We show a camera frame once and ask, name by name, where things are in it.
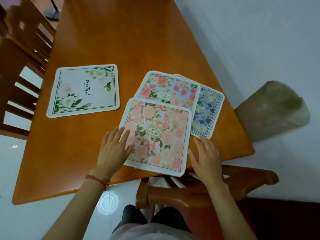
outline oval label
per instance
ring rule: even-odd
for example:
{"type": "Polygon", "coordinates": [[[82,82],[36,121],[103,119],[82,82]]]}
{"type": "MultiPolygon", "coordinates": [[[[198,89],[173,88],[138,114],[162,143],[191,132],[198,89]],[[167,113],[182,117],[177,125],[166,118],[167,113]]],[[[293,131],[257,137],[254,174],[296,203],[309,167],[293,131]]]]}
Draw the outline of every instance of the oval label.
{"type": "Polygon", "coordinates": [[[155,125],[149,125],[146,128],[146,135],[148,137],[153,137],[153,138],[160,138],[162,137],[163,130],[162,128],[155,126],[155,125]]]}

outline white wall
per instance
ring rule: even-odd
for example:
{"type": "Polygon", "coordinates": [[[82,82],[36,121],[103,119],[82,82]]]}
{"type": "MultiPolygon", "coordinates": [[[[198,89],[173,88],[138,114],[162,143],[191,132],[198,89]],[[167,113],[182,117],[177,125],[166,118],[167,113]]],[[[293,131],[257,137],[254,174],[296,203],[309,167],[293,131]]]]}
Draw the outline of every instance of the white wall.
{"type": "Polygon", "coordinates": [[[290,85],[310,124],[225,164],[275,171],[253,197],[320,202],[320,0],[175,0],[232,106],[269,80],[290,85]]]}

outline hand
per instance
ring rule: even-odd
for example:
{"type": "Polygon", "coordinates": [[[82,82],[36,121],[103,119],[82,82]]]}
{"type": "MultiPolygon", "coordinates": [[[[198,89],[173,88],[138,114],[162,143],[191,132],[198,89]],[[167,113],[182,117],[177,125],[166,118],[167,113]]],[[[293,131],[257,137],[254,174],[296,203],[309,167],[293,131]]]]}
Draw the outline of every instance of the hand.
{"type": "Polygon", "coordinates": [[[194,137],[194,142],[198,147],[198,162],[190,149],[188,149],[188,154],[195,173],[207,188],[221,185],[223,179],[218,149],[211,141],[202,136],[200,136],[200,140],[194,137]]]}
{"type": "Polygon", "coordinates": [[[120,129],[117,127],[111,133],[105,134],[101,143],[98,165],[90,172],[91,175],[101,180],[110,180],[112,175],[123,166],[134,148],[132,144],[125,149],[130,130],[126,130],[121,137],[124,130],[124,127],[120,129]]]}

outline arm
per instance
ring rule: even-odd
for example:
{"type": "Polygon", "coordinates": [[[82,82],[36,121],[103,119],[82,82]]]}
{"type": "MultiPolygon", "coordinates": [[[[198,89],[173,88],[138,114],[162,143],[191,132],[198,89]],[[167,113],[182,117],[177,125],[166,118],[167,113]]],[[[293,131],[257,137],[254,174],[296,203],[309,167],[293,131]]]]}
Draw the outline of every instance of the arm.
{"type": "MultiPolygon", "coordinates": [[[[133,149],[133,145],[125,149],[130,130],[121,138],[124,129],[115,128],[103,137],[98,165],[90,171],[90,175],[110,181],[112,175],[122,167],[133,149]]],[[[104,186],[98,181],[86,179],[42,240],[82,239],[104,190],[104,186]]]]}
{"type": "Polygon", "coordinates": [[[237,204],[232,198],[229,187],[223,182],[219,151],[211,141],[196,137],[199,160],[188,149],[192,167],[206,186],[216,210],[223,235],[226,240],[256,240],[257,238],[244,219],[237,204]]]}

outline left hand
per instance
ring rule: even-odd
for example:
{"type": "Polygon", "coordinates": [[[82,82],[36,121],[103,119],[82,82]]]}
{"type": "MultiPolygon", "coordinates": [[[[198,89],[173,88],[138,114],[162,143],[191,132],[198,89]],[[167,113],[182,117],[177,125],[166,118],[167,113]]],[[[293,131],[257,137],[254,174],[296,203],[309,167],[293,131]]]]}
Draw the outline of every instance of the left hand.
{"type": "Polygon", "coordinates": [[[112,175],[123,166],[134,148],[134,144],[132,144],[125,149],[130,130],[126,130],[121,137],[124,130],[124,127],[120,129],[117,127],[111,133],[107,132],[103,137],[98,165],[90,172],[91,175],[101,180],[110,180],[112,175]]]}

